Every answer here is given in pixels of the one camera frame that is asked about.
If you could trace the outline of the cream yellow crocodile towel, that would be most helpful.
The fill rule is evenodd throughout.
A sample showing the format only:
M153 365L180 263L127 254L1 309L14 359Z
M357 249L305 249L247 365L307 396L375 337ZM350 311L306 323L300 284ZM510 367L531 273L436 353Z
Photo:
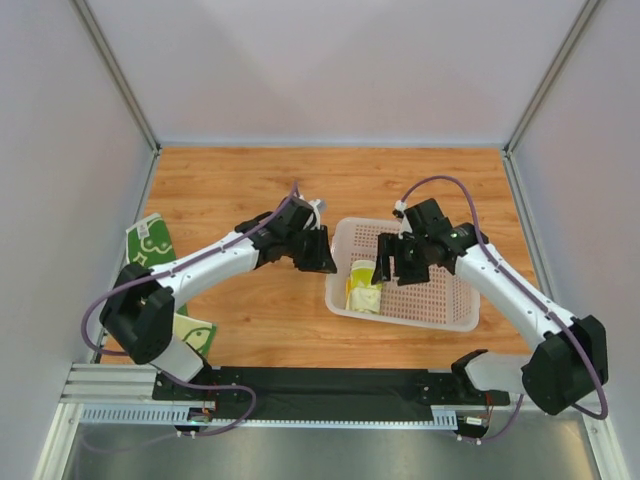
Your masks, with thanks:
M375 262L356 260L346 281L346 309L368 314L379 314L381 311L382 285L373 284Z

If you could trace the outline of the green patterned towel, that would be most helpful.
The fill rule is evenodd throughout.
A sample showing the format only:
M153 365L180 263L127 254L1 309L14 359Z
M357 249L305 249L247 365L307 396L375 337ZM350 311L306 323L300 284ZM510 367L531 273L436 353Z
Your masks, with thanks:
M126 256L129 263L146 268L177 259L169 229L159 213L153 213L126 230ZM216 336L217 326L192 317L186 305L174 314L174 333L207 357Z

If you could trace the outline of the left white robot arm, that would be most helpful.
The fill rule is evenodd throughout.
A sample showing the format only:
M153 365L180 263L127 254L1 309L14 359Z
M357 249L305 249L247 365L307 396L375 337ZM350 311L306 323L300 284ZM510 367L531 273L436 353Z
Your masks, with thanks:
M325 208L320 199L293 195L191 255L151 268L127 265L104 301L100 323L136 364L151 365L179 385L213 384L208 361L175 334L175 312L210 288L283 258L299 271L336 273L321 222Z

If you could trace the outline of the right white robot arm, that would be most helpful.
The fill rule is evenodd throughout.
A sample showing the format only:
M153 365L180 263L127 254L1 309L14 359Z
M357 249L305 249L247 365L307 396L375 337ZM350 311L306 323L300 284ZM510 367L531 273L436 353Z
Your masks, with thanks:
M455 226L436 200L414 206L396 203L396 233L378 237L375 284L427 283L433 266L446 269L487 299L517 330L528 355L473 351L451 366L477 391L528 396L557 415L591 393L606 399L607 340L604 325L592 315L577 317L526 281L475 222Z

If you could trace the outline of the white plastic basket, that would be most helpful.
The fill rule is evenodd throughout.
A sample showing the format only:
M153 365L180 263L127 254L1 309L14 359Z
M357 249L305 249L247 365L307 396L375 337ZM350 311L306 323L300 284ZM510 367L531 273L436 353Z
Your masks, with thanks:
M475 329L479 322L479 293L437 266L430 268L428 283L408 286L400 286L395 280L383 283L378 313L347 308L347 282L352 264L360 260L375 261L378 235L397 233L399 229L399 223L394 220L346 217L337 223L331 243L337 272L326 278L327 308L336 315L368 321L453 332Z

